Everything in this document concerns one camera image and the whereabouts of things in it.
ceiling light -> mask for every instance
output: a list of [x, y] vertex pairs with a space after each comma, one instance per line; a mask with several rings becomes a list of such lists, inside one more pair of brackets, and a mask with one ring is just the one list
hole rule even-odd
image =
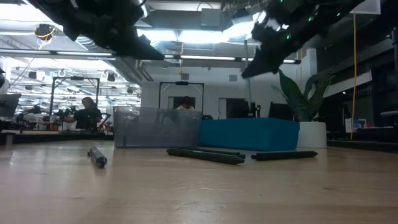
[[178, 41], [192, 44], [217, 44], [227, 40], [222, 32], [207, 30], [184, 30], [178, 37]]
[[74, 56], [92, 56], [92, 57], [107, 57], [112, 56], [111, 53], [98, 53], [98, 52], [57, 52], [59, 55], [74, 55]]
[[296, 60], [284, 60], [284, 63], [296, 63]]
[[254, 28], [254, 22], [241, 22], [239, 24], [235, 24], [230, 28], [224, 30], [223, 35], [224, 38], [237, 38], [237, 37], [244, 37], [251, 35], [251, 31]]
[[214, 56], [196, 56], [196, 55], [181, 55], [181, 59], [197, 59], [197, 60], [235, 60], [234, 57], [214, 57]]
[[103, 70], [112, 70], [113, 73], [116, 73], [113, 66], [102, 60], [56, 59], [56, 61], [58, 62], [58, 65], [54, 65], [54, 67], [59, 67], [59, 69], [68, 67], [70, 70], [77, 71], [77, 73], [86, 73], [87, 70], [92, 70], [91, 73], [97, 74], [100, 74]]
[[36, 23], [52, 22], [43, 12], [30, 4], [1, 4], [0, 20]]
[[253, 61], [253, 58], [248, 58], [248, 62], [251, 62], [251, 61]]
[[[22, 96], [41, 96], [50, 98], [50, 93], [20, 93]], [[54, 94], [54, 97], [75, 97], [75, 98], [84, 98], [84, 97], [95, 97], [95, 95], [72, 95], [72, 94]], [[135, 95], [127, 95], [127, 96], [109, 96], [111, 98], [119, 98], [119, 99], [131, 99], [131, 100], [138, 100], [138, 97]], [[104, 100], [106, 96], [98, 96], [98, 99]]]
[[48, 50], [19, 50], [19, 49], [0, 49], [0, 53], [11, 54], [50, 54]]
[[68, 86], [68, 87], [67, 87], [67, 90], [71, 90], [71, 91], [75, 91], [75, 92], [79, 92], [79, 91], [80, 91], [79, 88], [74, 87], [74, 86]]
[[88, 57], [88, 60], [116, 60], [116, 58], [99, 58], [99, 57]]
[[[81, 88], [97, 88], [97, 86], [90, 86], [90, 85], [85, 85], [85, 86], [80, 86]], [[112, 88], [116, 88], [115, 86], [99, 86], [99, 88], [101, 89], [112, 89]]]
[[173, 30], [137, 30], [138, 36], [145, 35], [150, 41], [177, 41]]

computer monitor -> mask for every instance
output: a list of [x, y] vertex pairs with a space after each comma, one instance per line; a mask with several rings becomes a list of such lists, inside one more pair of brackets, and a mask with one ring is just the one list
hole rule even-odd
[[0, 117], [13, 117], [21, 94], [0, 95]]

person sitting at desk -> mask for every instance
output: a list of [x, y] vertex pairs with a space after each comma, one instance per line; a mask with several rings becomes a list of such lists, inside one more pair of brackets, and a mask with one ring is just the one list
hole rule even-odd
[[193, 106], [191, 106], [191, 100], [189, 96], [184, 96], [184, 100], [182, 101], [182, 105], [180, 105], [177, 110], [195, 110]]
[[91, 130], [97, 128], [97, 123], [101, 121], [101, 111], [96, 107], [94, 100], [90, 97], [85, 97], [81, 100], [83, 106], [82, 110], [77, 111], [74, 117], [67, 117], [64, 119], [66, 123], [73, 123], [77, 121], [76, 128]]

blue foam block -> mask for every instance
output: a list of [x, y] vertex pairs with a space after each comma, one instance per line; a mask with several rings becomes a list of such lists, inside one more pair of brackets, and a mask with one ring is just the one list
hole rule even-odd
[[203, 120], [200, 145], [253, 151], [293, 151], [300, 124], [274, 118]]

white planter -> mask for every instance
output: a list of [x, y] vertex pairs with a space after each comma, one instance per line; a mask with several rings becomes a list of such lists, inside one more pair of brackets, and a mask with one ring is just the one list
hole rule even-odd
[[326, 149], [326, 124], [321, 122], [300, 122], [297, 147]]

